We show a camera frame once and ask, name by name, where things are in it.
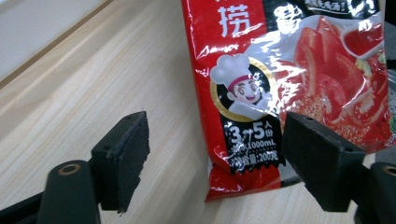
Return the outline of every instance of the red package section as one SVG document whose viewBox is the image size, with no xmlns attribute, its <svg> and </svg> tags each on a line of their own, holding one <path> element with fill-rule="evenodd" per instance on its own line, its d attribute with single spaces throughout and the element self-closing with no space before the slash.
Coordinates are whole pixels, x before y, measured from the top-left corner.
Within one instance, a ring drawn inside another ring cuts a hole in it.
<svg viewBox="0 0 396 224">
<path fill-rule="evenodd" d="M 377 4 L 181 2 L 210 159 L 207 201 L 299 181 L 280 148 L 288 111 L 367 153 L 393 144 Z"/>
</svg>

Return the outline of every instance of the wood grain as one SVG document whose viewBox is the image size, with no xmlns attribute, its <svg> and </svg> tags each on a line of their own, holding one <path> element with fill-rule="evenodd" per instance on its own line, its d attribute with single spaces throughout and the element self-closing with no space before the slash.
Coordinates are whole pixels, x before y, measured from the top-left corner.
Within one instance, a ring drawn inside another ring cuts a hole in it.
<svg viewBox="0 0 396 224">
<path fill-rule="evenodd" d="M 151 153 L 129 211 L 102 223 L 353 223 L 303 184 L 204 203 L 207 156 L 179 0 L 114 0 L 0 90 L 0 209 L 42 191 L 48 171 L 87 160 L 127 114 L 146 110 Z"/>
</svg>

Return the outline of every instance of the red food package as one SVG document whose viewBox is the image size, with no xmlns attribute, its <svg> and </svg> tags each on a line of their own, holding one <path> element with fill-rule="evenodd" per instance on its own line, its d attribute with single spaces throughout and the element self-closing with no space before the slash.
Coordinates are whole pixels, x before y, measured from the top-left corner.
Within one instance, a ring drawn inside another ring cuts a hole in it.
<svg viewBox="0 0 396 224">
<path fill-rule="evenodd" d="M 207 201 L 296 182 L 280 150 L 288 111 L 368 153 L 392 144 L 377 1 L 181 2 L 211 161 Z"/>
</svg>

